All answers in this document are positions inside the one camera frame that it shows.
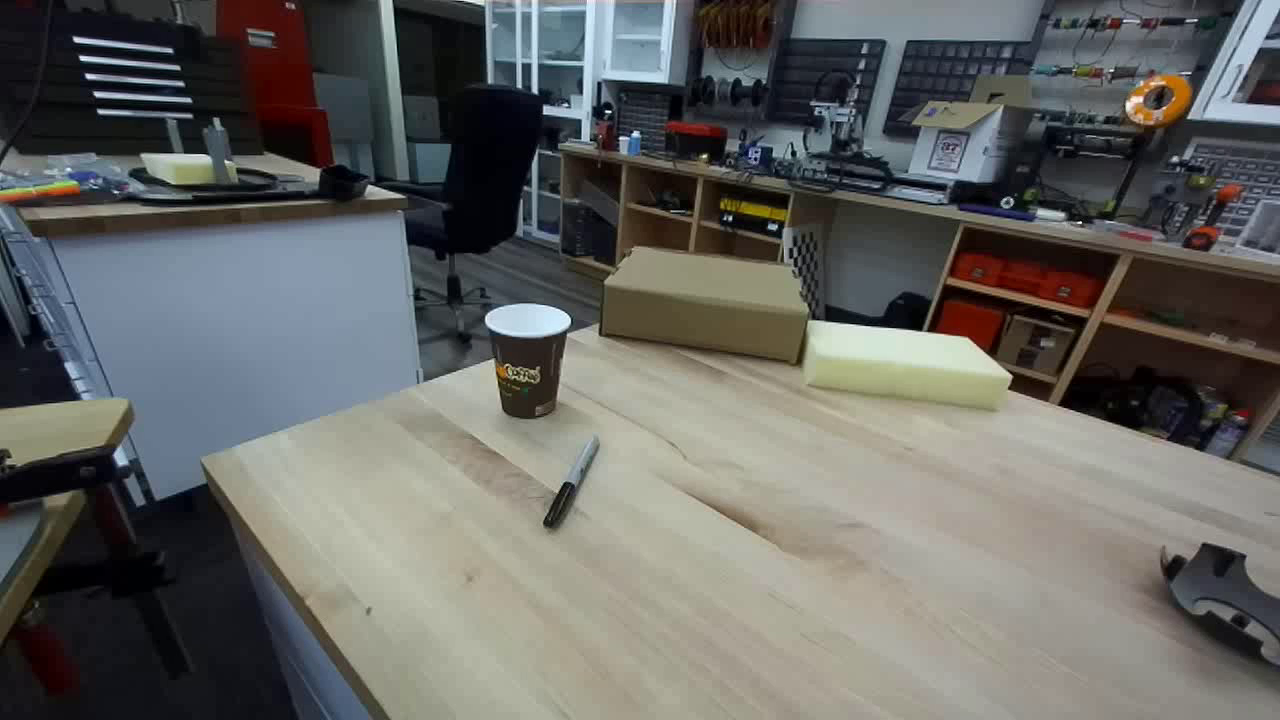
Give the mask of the grey black marker pen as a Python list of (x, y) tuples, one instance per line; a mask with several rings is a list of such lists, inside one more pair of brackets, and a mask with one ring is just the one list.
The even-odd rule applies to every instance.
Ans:
[(547, 513), (546, 513), (546, 527), (547, 527), (547, 532), (555, 532), (555, 527), (566, 523), (566, 514), (574, 513), (578, 492), (584, 489), (596, 454), (600, 454), (600, 434), (591, 434), (591, 438), (578, 451), (578, 461), (569, 464), (569, 476), (562, 479), (562, 489), (555, 489), (555, 496), (552, 496), (552, 503), (547, 503)]

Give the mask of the brown cardboard box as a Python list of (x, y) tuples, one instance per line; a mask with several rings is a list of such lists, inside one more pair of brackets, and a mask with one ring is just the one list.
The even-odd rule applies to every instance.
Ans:
[(784, 264), (632, 248), (603, 280), (600, 332), (795, 365), (808, 303)]

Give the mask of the yellow foam block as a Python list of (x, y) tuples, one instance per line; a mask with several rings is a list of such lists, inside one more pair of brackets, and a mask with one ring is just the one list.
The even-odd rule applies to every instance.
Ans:
[(805, 381), (832, 393), (1001, 407), (1012, 371), (969, 334), (812, 318)]

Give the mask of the black office chair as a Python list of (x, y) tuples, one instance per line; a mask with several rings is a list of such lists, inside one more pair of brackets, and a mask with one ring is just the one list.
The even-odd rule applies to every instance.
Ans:
[(451, 101), (451, 155), (439, 192), (413, 186), (407, 242), (444, 264), (444, 303), (464, 303), (459, 254), (515, 236), (546, 102), (524, 86), (474, 84)]

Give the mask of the red storage bins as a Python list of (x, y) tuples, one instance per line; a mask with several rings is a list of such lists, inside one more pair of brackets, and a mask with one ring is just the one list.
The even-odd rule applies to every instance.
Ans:
[(960, 252), (945, 275), (932, 326), (998, 347), (1018, 316), (1079, 325), (1109, 280), (1109, 259)]

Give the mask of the small white cardboard house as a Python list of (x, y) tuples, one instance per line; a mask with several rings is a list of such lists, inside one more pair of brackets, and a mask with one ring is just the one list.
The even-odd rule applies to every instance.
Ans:
[(945, 182), (988, 182), (1001, 167), (1001, 124), (1001, 102), (928, 101), (918, 112), (918, 143), (909, 173)]

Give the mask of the white side counter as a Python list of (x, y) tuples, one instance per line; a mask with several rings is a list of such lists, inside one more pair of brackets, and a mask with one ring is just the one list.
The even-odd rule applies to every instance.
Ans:
[(158, 500), (209, 451), (421, 381), (404, 197), (3, 206), (3, 252), (74, 353), (124, 395)]

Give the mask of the black round tray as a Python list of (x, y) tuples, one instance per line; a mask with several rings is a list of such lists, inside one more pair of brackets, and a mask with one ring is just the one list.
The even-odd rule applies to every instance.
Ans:
[(227, 167), (215, 175), (213, 167), (134, 167), (130, 197), (136, 203), (237, 203), (266, 201), (280, 192), (286, 178), (259, 167)]

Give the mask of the wooden shelving workbench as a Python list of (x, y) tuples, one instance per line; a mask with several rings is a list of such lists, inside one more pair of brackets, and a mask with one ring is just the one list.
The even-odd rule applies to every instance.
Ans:
[(897, 192), (805, 186), (708, 158), (562, 148), (562, 240), (782, 259), (822, 316), (906, 303), (1042, 399), (1268, 468), (1280, 454), (1280, 264), (1139, 229), (1001, 219)]

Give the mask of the wooden stool with clamp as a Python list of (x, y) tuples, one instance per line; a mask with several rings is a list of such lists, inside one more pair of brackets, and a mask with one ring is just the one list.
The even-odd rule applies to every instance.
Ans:
[(16, 646), (47, 695), (69, 695), (81, 671), (40, 621), (47, 594), (101, 588), (130, 598), (168, 674), (192, 656), (162, 594), (172, 579), (165, 554), (143, 549), (119, 483), (139, 471), (124, 461), (134, 402), (53, 399), (0, 411), (0, 645)]

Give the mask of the yellow tape roll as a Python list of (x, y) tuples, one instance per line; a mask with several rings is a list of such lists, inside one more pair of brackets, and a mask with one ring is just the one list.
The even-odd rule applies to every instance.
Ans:
[(1195, 101), (1195, 86), (1189, 75), (1157, 70), (1128, 90), (1126, 117), (1136, 126), (1171, 126), (1189, 117), (1192, 101)]

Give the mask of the black metal bracket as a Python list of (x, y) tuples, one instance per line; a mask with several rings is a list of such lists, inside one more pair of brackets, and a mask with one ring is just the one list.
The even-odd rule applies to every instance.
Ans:
[(1171, 603), (1211, 640), (1280, 669), (1280, 594), (1249, 575), (1249, 554), (1202, 544), (1192, 554), (1161, 553)]

